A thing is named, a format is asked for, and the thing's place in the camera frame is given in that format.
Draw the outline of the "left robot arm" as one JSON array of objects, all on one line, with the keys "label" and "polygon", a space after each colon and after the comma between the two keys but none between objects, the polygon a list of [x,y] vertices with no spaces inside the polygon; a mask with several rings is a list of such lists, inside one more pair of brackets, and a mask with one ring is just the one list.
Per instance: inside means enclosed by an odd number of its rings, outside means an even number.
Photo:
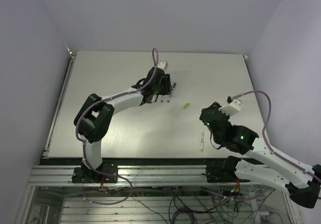
[{"label": "left robot arm", "polygon": [[167,62],[160,62],[125,92],[106,98],[94,93],[87,97],[74,125],[76,138],[83,146],[81,169],[90,182],[102,177],[101,140],[107,134],[112,117],[128,108],[149,104],[153,97],[169,95],[173,88],[167,67]]}]

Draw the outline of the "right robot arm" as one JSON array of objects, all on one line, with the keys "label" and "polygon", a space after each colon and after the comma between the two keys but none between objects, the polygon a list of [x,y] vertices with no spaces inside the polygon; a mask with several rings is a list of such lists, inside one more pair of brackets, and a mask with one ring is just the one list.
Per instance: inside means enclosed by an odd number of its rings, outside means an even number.
[{"label": "right robot arm", "polygon": [[233,125],[229,118],[241,110],[241,102],[233,100],[221,106],[214,102],[201,110],[200,121],[210,131],[211,140],[226,148],[259,161],[258,165],[229,156],[220,170],[207,167],[207,178],[222,178],[228,182],[248,180],[259,182],[287,194],[305,208],[314,208],[320,194],[320,165],[308,165],[267,144],[253,130]]}]

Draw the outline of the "green-end white pen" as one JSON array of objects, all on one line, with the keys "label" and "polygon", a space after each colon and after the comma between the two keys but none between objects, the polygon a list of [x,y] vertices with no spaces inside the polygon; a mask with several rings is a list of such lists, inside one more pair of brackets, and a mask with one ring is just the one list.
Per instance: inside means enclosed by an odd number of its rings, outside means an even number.
[{"label": "green-end white pen", "polygon": [[173,96],[173,91],[174,91],[174,89],[175,89],[175,88],[172,87],[172,90],[171,90],[171,92],[170,92],[170,94],[169,94],[169,96],[168,96],[168,99],[167,99],[167,103],[169,103],[169,102],[171,101],[171,98],[172,98],[172,96]]}]

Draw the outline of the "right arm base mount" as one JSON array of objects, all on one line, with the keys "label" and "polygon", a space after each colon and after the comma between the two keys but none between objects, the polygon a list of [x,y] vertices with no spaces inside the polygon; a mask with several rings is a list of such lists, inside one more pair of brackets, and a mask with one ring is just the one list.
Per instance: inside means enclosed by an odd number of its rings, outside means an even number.
[{"label": "right arm base mount", "polygon": [[203,159],[205,164],[205,173],[208,183],[231,183],[236,182],[236,166],[241,161],[241,158],[229,156],[225,159],[222,158],[206,158]]}]

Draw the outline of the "orange-end pen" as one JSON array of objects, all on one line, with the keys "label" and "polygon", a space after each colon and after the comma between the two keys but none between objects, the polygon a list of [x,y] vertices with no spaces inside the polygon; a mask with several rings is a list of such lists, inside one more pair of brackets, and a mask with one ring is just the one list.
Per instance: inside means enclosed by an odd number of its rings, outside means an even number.
[{"label": "orange-end pen", "polygon": [[202,130],[202,133],[201,133],[201,152],[204,151],[204,129]]}]

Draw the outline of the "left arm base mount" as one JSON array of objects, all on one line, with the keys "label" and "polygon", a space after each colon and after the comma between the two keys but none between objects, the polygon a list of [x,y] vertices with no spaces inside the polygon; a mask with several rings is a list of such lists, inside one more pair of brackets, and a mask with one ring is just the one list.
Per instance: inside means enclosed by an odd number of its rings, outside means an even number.
[{"label": "left arm base mount", "polygon": [[72,183],[116,183],[117,175],[118,168],[112,163],[103,162],[97,171],[81,163],[80,167],[74,168]]}]

